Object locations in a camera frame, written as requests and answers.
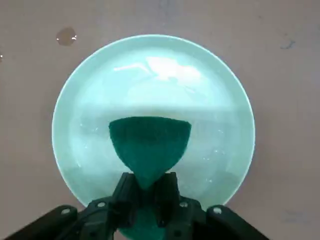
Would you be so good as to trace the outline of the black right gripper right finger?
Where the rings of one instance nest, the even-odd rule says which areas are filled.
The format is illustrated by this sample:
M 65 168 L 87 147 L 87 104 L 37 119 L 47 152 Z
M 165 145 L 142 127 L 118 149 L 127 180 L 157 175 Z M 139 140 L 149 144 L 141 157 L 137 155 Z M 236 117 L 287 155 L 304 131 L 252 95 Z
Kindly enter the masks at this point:
M 224 205 L 203 210 L 199 201 L 180 195 L 177 175 L 164 174 L 154 185 L 154 215 L 165 240 L 267 240 Z

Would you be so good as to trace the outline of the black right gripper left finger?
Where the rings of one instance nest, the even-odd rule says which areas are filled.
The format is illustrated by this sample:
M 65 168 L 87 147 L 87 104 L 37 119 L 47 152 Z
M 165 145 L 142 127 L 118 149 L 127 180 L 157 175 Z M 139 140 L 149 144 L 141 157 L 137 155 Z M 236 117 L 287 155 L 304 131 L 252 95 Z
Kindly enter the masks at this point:
M 125 172 L 111 196 L 92 200 L 82 211 L 71 205 L 60 205 L 7 239 L 112 240 L 117 229 L 134 225 L 138 193 L 135 175 Z

